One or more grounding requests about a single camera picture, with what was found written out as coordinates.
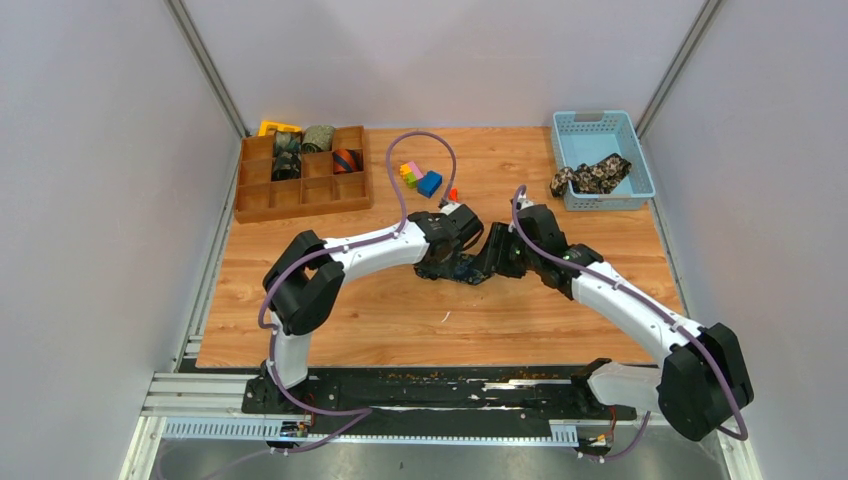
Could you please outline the blue patterned necktie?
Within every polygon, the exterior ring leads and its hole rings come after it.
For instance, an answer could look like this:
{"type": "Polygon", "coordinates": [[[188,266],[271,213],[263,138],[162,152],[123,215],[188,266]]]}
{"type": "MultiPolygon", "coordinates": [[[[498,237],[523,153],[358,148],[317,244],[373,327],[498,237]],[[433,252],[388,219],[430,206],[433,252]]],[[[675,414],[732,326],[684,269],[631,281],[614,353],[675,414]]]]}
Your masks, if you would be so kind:
{"type": "Polygon", "coordinates": [[[480,269],[474,263],[476,256],[460,253],[441,262],[422,261],[413,265],[416,275],[428,280],[450,280],[453,282],[480,285],[493,273],[480,269]]]}

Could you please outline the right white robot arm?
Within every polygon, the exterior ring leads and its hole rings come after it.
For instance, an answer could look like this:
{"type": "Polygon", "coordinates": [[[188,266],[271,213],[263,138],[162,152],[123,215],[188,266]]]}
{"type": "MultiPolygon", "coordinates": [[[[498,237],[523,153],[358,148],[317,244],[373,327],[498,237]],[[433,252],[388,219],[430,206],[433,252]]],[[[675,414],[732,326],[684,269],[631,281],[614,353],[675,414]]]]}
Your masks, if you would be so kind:
{"type": "Polygon", "coordinates": [[[505,277],[536,273],[547,287],[611,321],[639,344],[656,370],[601,360],[571,390],[584,417],[610,404],[658,411],[683,437],[713,431],[745,441],[741,414],[754,390],[737,335],[706,327],[653,299],[591,247],[567,242],[544,204],[519,201],[509,223],[495,222],[479,253],[486,269],[505,277]]]}

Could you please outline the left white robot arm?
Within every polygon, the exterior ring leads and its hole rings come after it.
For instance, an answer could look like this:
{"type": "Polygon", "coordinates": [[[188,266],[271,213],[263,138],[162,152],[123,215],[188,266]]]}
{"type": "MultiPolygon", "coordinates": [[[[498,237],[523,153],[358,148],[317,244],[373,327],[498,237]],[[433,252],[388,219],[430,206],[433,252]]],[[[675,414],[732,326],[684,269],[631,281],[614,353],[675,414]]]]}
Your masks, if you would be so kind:
{"type": "Polygon", "coordinates": [[[342,287],[398,266],[446,264],[483,230],[469,207],[449,204],[360,235],[320,238],[312,230],[296,235],[263,279],[258,323],[271,331],[266,361],[271,404],[283,413],[304,405],[312,335],[328,320],[342,287]]]}

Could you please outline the blue toy block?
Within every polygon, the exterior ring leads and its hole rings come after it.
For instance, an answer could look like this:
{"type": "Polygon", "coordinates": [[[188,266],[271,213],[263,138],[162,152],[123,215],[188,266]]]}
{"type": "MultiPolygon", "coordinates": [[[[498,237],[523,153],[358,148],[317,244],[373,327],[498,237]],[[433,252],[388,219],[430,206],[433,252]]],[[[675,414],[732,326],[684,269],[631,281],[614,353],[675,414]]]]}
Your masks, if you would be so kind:
{"type": "Polygon", "coordinates": [[[426,197],[432,198],[442,185],[443,177],[436,171],[426,172],[417,182],[417,192],[426,197]]]}

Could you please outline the green toy block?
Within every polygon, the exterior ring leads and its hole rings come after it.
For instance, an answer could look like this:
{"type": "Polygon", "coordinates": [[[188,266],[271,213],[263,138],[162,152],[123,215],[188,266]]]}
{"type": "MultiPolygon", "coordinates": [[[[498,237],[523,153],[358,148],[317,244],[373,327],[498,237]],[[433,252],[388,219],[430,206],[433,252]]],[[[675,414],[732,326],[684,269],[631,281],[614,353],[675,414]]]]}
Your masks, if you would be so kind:
{"type": "Polygon", "coordinates": [[[411,189],[417,188],[418,178],[416,177],[416,175],[414,173],[409,172],[409,173],[405,174],[403,176],[403,180],[409,188],[411,188],[411,189]]]}

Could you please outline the pink toy block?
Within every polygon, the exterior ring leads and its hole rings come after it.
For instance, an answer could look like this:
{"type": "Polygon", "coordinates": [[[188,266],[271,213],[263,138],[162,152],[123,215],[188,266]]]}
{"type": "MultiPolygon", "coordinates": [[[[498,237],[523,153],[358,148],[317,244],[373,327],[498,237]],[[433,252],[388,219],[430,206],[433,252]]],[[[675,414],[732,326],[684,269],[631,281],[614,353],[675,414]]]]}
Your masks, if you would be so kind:
{"type": "Polygon", "coordinates": [[[407,162],[406,166],[409,168],[410,172],[415,176],[417,180],[423,178],[422,171],[414,161],[407,162]]]}

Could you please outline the brown floral necktie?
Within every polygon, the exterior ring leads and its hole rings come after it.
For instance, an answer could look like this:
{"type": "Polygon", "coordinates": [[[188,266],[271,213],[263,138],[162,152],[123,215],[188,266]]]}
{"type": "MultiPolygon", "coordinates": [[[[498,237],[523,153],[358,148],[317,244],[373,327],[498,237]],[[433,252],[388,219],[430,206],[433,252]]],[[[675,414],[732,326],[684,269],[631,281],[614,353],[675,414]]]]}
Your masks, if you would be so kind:
{"type": "Polygon", "coordinates": [[[549,183],[553,197],[563,197],[567,186],[579,194],[611,194],[629,175],[632,163],[612,153],[596,164],[580,164],[576,168],[559,169],[549,183]]]}

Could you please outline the rolled orange striped tie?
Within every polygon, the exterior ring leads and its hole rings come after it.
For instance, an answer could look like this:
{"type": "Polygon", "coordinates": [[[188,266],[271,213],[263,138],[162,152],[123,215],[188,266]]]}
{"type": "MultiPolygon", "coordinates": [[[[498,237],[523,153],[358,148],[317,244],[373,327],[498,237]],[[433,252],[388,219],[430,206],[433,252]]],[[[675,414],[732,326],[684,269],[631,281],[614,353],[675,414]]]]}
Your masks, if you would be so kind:
{"type": "Polygon", "coordinates": [[[335,175],[361,172],[363,161],[358,150],[340,148],[331,153],[332,167],[335,175]]]}

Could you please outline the wooden compartment tray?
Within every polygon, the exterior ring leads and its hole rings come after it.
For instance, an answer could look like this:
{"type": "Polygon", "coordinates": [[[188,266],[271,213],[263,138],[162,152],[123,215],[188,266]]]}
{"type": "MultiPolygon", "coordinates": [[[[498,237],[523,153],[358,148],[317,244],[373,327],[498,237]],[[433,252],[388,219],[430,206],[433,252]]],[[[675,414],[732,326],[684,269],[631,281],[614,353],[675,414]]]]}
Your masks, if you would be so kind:
{"type": "Polygon", "coordinates": [[[301,178],[271,181],[274,134],[241,141],[234,200],[235,219],[257,223],[331,213],[352,212],[373,206],[368,142],[361,125],[336,128],[330,151],[303,153],[301,178]],[[331,153],[340,148],[358,150],[363,170],[335,175],[331,153]]]}

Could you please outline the light blue plastic basket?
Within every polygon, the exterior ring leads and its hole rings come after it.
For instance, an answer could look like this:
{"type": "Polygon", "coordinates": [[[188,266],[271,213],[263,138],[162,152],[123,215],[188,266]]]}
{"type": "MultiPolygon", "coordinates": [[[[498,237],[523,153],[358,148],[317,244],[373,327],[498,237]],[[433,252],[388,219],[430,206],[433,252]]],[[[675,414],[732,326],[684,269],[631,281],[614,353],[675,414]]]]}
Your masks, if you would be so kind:
{"type": "Polygon", "coordinates": [[[626,111],[558,111],[552,115],[551,143],[559,170],[587,174],[615,162],[626,172],[606,193],[568,182],[563,192],[568,211],[633,211],[655,197],[652,173],[626,111]]]}

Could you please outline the rolled olive tie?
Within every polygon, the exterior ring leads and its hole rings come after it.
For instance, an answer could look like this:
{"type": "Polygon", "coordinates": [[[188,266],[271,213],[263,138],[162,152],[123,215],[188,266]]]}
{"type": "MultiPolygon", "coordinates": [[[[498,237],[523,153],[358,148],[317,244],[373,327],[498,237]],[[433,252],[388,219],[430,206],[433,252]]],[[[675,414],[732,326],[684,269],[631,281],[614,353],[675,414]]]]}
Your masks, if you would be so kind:
{"type": "Polygon", "coordinates": [[[312,125],[302,132],[300,150],[303,153],[320,153],[330,151],[333,145],[336,128],[332,125],[312,125]]]}

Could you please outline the rolled camouflage tie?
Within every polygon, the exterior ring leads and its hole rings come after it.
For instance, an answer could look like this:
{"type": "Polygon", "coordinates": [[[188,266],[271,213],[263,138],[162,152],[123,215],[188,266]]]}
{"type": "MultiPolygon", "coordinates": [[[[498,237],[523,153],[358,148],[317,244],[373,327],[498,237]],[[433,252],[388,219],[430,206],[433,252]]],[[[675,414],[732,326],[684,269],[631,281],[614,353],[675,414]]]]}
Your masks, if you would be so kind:
{"type": "Polygon", "coordinates": [[[296,180],[301,178],[301,156],[298,153],[281,152],[274,158],[271,181],[296,180]]]}

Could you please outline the rolled dark green tie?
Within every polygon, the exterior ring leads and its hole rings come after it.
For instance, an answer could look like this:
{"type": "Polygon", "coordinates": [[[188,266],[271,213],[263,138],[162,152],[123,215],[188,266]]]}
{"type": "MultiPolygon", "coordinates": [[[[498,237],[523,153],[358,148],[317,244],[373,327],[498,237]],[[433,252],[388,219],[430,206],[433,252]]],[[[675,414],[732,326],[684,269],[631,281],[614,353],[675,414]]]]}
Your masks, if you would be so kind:
{"type": "Polygon", "coordinates": [[[293,131],[276,131],[274,133],[273,155],[283,153],[298,154],[301,150],[302,133],[293,131]]]}

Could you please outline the yellow plastic object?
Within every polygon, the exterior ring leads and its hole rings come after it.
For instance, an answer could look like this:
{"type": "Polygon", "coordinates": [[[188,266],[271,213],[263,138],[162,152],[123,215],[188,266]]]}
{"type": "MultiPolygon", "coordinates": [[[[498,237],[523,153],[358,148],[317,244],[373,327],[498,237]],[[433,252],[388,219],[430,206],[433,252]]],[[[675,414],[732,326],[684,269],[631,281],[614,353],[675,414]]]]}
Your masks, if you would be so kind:
{"type": "Polygon", "coordinates": [[[270,120],[262,120],[260,122],[259,129],[257,130],[257,136],[273,135],[277,132],[299,133],[301,131],[302,128],[297,125],[291,125],[270,120]]]}

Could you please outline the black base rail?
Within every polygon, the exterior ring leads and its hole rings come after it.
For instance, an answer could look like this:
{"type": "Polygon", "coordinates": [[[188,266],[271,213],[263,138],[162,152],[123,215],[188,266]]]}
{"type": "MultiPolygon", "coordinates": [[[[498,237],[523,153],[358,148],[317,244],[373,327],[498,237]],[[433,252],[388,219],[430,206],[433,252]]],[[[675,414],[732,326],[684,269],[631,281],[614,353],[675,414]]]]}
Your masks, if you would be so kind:
{"type": "Polygon", "coordinates": [[[356,410],[366,433],[540,434],[552,420],[633,421],[635,409],[591,403],[571,383],[577,365],[312,367],[290,388],[320,409],[313,431],[331,433],[356,410]]]}

